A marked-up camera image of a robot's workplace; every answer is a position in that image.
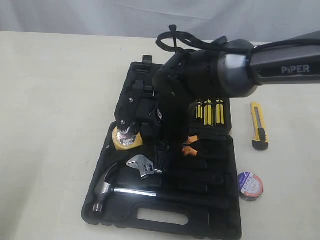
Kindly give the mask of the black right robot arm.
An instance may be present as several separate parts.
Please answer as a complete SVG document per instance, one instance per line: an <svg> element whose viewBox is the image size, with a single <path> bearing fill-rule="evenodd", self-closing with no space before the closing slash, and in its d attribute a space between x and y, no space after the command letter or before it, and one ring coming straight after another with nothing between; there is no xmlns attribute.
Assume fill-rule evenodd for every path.
<svg viewBox="0 0 320 240"><path fill-rule="evenodd" d="M153 76L158 95L158 139L164 156L156 169L166 172L190 134L197 100L245 98L258 86L317 84L320 81L320 34L253 45L225 36L202 41L184 31L160 34L156 45L173 56Z"/></svg>

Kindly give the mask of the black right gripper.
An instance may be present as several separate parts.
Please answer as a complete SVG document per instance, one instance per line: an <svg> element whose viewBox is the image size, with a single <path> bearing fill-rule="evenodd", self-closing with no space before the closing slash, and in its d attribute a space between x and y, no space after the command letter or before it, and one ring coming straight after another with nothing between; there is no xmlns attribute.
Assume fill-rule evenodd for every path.
<svg viewBox="0 0 320 240"><path fill-rule="evenodd" d="M173 148L180 148L190 134L191 121L195 114L196 99L190 95L159 95L158 111L161 115L159 138L164 145L155 147L155 169L165 175L175 160Z"/></svg>

